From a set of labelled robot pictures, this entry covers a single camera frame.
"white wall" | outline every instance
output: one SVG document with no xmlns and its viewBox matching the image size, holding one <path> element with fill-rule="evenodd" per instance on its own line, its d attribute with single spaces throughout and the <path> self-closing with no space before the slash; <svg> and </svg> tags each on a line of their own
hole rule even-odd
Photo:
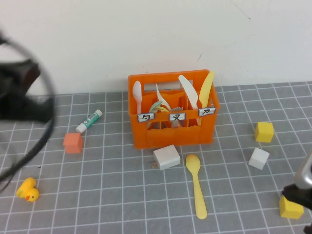
<svg viewBox="0 0 312 234">
<path fill-rule="evenodd" d="M 215 70 L 215 85 L 302 81 L 312 80 L 311 9 L 310 0 L 2 0 L 0 28 L 37 54 L 58 93 L 195 69 Z"/>
</svg>

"glue stick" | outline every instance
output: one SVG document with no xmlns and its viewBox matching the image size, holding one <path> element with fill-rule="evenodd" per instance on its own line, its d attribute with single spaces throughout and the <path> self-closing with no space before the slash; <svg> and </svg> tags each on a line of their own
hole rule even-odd
<svg viewBox="0 0 312 234">
<path fill-rule="evenodd" d="M 95 121 L 97 121 L 103 115 L 102 111 L 96 110 L 92 115 L 90 115 L 84 122 L 82 122 L 77 128 L 78 133 L 83 133 L 87 130 Z"/>
</svg>

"black cable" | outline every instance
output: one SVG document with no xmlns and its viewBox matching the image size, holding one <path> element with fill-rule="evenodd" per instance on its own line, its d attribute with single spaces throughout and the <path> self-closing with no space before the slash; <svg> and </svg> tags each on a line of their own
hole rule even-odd
<svg viewBox="0 0 312 234">
<path fill-rule="evenodd" d="M 23 48 L 21 45 L 18 43 L 4 38 L 4 36 L 0 32 L 0 45 L 1 44 L 7 44 L 14 48 L 17 52 L 19 52 L 21 55 L 24 57 L 27 57 L 31 59 L 32 61 L 37 61 L 35 57 L 32 55 L 31 52 L 29 52 L 27 49 Z M 46 131 L 42 135 L 41 139 L 34 145 L 34 147 L 23 157 L 20 161 L 17 163 L 12 164 L 11 168 L 6 170 L 4 173 L 0 175 L 0 183 L 9 178 L 7 184 L 0 190 L 0 193 L 9 185 L 11 182 L 13 176 L 15 175 L 16 172 L 18 172 L 23 166 L 25 166 L 29 161 L 31 161 L 39 152 L 40 150 L 45 146 L 47 141 L 49 140 L 53 127 L 55 125 L 55 110 L 54 110 L 54 105 L 55 105 L 55 92 L 54 88 L 52 86 L 51 80 L 49 78 L 48 73 L 46 72 L 46 69 L 44 69 L 42 66 L 40 66 L 40 75 L 41 78 L 43 79 L 43 82 L 48 90 L 48 93 L 51 95 L 51 106 L 53 108 L 53 114 L 52 118 L 49 121 L 49 124 L 47 126 Z"/>
</svg>

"yellow plastic knife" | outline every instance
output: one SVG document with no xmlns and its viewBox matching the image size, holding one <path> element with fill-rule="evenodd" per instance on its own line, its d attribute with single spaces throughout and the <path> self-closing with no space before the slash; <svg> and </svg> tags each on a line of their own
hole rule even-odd
<svg viewBox="0 0 312 234">
<path fill-rule="evenodd" d="M 213 84 L 213 80 L 215 77 L 215 72 L 210 72 L 206 79 L 204 80 L 203 85 L 201 86 L 199 93 L 199 101 L 201 103 L 201 108 L 206 108 L 208 106 L 209 93 L 211 90 L 211 86 Z"/>
</svg>

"yellow plastic spoon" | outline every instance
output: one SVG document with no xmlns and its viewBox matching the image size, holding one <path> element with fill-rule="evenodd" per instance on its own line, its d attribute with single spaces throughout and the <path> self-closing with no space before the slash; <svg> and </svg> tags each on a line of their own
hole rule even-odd
<svg viewBox="0 0 312 234">
<path fill-rule="evenodd" d="M 205 219 L 207 217 L 207 209 L 198 180 L 198 171 L 200 169 L 199 158 L 193 154 L 187 155 L 185 162 L 187 169 L 189 169 L 193 176 L 196 216 L 199 219 Z"/>
</svg>

